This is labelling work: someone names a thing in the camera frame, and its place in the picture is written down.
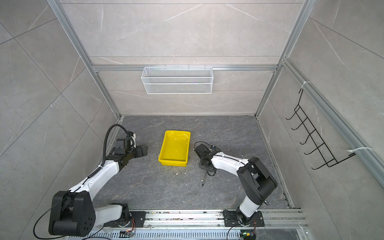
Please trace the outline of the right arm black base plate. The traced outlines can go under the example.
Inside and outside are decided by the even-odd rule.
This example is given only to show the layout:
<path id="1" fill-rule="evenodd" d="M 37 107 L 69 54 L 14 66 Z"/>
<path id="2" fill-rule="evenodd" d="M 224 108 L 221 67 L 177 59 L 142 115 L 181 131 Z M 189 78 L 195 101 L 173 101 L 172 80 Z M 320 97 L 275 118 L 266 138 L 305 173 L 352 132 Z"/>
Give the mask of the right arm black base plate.
<path id="1" fill-rule="evenodd" d="M 226 227 L 264 227 L 264 217 L 260 211 L 246 217 L 240 210 L 223 210 L 224 222 Z"/>

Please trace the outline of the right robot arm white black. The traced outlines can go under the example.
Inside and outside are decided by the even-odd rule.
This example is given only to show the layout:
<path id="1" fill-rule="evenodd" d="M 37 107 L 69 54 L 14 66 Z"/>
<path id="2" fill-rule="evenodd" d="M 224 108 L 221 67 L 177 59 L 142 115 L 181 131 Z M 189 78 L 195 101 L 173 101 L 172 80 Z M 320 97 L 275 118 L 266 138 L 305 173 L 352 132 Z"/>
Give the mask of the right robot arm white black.
<path id="1" fill-rule="evenodd" d="M 268 204 L 268 196 L 278 187 L 276 179 L 259 158 L 239 159 L 203 143 L 195 147 L 194 152 L 200 158 L 199 167 L 207 173 L 223 170 L 239 178 L 246 194 L 236 211 L 241 224 L 249 222 L 263 203 Z"/>

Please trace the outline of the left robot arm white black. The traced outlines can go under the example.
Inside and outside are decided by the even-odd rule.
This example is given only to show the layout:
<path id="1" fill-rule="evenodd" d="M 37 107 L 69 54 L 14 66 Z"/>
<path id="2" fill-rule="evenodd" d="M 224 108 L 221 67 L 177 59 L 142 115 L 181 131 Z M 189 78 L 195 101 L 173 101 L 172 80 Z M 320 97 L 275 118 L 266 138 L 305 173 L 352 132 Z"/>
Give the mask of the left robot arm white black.
<path id="1" fill-rule="evenodd" d="M 117 139 L 103 165 L 67 191 L 57 192 L 52 200 L 49 234 L 85 237 L 94 227 L 125 227 L 133 222 L 128 204 L 109 204 L 95 208 L 93 199 L 103 186 L 130 160 L 145 157 L 147 145 L 136 145 L 134 138 Z"/>

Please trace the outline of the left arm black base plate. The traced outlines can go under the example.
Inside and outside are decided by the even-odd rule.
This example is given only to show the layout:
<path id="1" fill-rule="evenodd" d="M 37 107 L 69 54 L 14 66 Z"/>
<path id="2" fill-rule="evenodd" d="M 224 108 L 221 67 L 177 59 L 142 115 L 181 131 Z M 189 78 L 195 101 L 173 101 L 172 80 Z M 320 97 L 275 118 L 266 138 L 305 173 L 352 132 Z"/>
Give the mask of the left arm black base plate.
<path id="1" fill-rule="evenodd" d="M 104 227 L 111 228 L 142 228 L 146 219 L 146 212 L 134 211 L 123 215 L 115 221 L 110 221 L 104 224 Z"/>

